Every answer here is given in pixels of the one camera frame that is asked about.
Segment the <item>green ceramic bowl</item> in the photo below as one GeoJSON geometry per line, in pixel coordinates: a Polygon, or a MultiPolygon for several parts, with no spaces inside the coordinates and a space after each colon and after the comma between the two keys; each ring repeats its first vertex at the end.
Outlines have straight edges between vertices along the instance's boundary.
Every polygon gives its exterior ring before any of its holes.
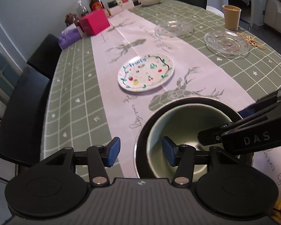
{"type": "Polygon", "coordinates": [[[231,122],[220,110],[204,104],[185,104],[164,113],[149,132],[147,139],[147,159],[157,178],[172,179],[176,167],[172,167],[162,151],[162,138],[170,137],[175,144],[186,144],[196,150],[207,151],[208,147],[198,141],[200,131],[231,122]]]}

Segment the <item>orange steel bowl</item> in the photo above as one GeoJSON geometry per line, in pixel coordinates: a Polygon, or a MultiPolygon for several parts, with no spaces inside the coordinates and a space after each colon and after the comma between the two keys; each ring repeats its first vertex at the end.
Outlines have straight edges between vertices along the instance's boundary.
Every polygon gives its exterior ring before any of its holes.
{"type": "Polygon", "coordinates": [[[166,113],[170,109],[185,104],[204,104],[212,106],[225,113],[231,119],[231,122],[236,122],[242,119],[238,112],[235,111],[232,107],[210,97],[184,97],[165,104],[149,117],[145,125],[141,128],[140,132],[138,133],[138,136],[136,137],[134,148],[134,167],[139,178],[156,178],[152,170],[150,169],[146,153],[147,139],[154,123],[156,123],[158,118],[160,118],[164,113],[166,113]]]}

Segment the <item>clear glass plate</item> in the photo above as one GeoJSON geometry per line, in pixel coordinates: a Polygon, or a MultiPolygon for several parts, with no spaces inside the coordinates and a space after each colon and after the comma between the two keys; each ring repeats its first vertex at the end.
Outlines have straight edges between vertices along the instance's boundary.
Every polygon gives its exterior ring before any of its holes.
{"type": "Polygon", "coordinates": [[[173,39],[192,35],[194,25],[190,22],[171,20],[157,25],[154,32],[157,36],[164,39],[173,39]]]}
{"type": "Polygon", "coordinates": [[[249,52],[249,43],[233,31],[210,31],[204,36],[205,43],[220,53],[243,55],[249,52]]]}

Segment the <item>fruity painted white plate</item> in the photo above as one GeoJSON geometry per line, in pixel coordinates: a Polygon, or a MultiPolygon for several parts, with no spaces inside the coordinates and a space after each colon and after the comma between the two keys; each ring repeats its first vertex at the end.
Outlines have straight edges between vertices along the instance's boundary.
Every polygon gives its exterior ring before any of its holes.
{"type": "Polygon", "coordinates": [[[175,71],[173,60],[162,53],[147,53],[124,63],[118,71],[118,84],[129,92],[144,92],[160,87],[175,71]]]}

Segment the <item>green checked tablecloth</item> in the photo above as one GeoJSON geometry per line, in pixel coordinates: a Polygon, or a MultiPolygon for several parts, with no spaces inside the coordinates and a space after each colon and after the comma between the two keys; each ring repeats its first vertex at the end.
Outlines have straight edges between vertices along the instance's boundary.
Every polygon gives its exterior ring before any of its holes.
{"type": "MultiPolygon", "coordinates": [[[[171,0],[164,0],[158,5],[139,6],[133,9],[140,8],[170,14],[178,9],[187,12],[205,10],[171,0]]],[[[49,157],[63,147],[84,151],[92,145],[107,144],[115,137],[110,133],[103,108],[91,39],[92,37],[80,39],[64,49],[60,55],[47,106],[43,158],[49,157]]],[[[112,177],[123,177],[120,173],[118,157],[114,167],[108,170],[108,174],[112,177]]]]}

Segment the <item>white deer table runner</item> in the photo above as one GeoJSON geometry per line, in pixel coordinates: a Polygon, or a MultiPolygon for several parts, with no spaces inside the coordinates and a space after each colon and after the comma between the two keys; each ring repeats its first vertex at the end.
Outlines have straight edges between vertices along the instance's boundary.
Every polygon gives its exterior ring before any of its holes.
{"type": "Polygon", "coordinates": [[[103,108],[121,139],[121,176],[135,178],[135,139],[147,118],[184,97],[209,97],[240,111],[281,87],[281,55],[270,46],[225,55],[205,34],[223,28],[206,10],[124,11],[91,44],[103,108]]]}

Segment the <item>black chair near left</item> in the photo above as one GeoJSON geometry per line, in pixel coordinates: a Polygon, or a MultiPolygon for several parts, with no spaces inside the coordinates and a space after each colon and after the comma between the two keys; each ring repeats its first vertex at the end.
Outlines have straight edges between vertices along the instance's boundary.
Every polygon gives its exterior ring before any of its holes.
{"type": "Polygon", "coordinates": [[[40,161],[50,86],[50,80],[35,69],[24,69],[1,121],[1,159],[24,167],[32,167],[40,161]]]}

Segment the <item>beige paper cup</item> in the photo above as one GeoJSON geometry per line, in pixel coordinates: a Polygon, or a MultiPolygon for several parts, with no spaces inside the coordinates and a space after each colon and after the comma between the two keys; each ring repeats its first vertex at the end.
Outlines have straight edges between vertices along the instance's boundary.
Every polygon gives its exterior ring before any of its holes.
{"type": "Polygon", "coordinates": [[[232,5],[223,5],[225,28],[230,31],[237,31],[240,21],[241,9],[232,5]]]}

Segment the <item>purple tissue box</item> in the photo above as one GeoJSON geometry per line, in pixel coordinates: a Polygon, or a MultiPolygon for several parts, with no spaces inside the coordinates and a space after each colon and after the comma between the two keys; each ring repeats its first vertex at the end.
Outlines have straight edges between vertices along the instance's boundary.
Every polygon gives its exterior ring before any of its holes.
{"type": "Polygon", "coordinates": [[[62,33],[58,38],[58,44],[62,50],[80,40],[83,37],[83,33],[80,28],[70,29],[65,33],[62,33]]]}

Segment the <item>pink square box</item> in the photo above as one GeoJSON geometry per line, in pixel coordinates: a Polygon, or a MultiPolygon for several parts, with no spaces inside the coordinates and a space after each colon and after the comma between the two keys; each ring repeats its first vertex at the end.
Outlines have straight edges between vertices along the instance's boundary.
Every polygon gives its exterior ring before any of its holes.
{"type": "Polygon", "coordinates": [[[80,18],[79,21],[87,36],[95,36],[110,27],[103,9],[95,10],[80,18]]]}

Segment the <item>glass panel door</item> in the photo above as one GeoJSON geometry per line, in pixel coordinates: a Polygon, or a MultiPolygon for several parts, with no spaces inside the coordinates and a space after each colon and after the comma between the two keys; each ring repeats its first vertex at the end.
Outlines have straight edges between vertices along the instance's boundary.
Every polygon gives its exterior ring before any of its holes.
{"type": "Polygon", "coordinates": [[[4,56],[0,53],[0,100],[7,105],[20,75],[14,71],[4,56]]]}

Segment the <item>brown figurine ornament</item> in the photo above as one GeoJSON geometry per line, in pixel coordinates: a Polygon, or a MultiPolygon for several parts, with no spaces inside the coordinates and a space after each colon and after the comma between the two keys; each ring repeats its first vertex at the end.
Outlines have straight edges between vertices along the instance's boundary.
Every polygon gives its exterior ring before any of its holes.
{"type": "Polygon", "coordinates": [[[79,26],[79,19],[76,14],[68,13],[65,16],[65,24],[67,27],[69,27],[72,24],[75,24],[76,26],[79,26]]]}

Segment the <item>clear water bottle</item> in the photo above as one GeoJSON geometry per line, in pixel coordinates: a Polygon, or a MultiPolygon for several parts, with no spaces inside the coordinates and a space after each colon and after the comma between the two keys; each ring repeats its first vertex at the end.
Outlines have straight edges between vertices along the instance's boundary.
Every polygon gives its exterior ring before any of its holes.
{"type": "Polygon", "coordinates": [[[84,17],[89,13],[88,9],[84,6],[81,0],[78,1],[78,11],[81,17],[84,17]]]}

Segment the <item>dark glass jar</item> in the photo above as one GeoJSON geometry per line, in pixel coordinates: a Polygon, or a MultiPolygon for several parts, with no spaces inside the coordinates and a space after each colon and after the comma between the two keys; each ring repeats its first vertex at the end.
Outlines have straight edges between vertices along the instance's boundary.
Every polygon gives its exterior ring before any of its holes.
{"type": "Polygon", "coordinates": [[[118,5],[118,3],[117,3],[116,0],[108,2],[108,7],[109,8],[113,8],[113,7],[117,6],[117,5],[118,5]]]}

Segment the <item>brown liquor bottle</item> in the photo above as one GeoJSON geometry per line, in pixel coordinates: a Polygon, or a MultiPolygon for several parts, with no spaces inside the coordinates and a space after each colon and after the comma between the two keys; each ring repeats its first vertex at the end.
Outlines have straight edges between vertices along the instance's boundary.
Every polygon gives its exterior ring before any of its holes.
{"type": "Polygon", "coordinates": [[[90,0],[89,7],[90,7],[91,11],[104,9],[104,5],[101,0],[90,0]]]}

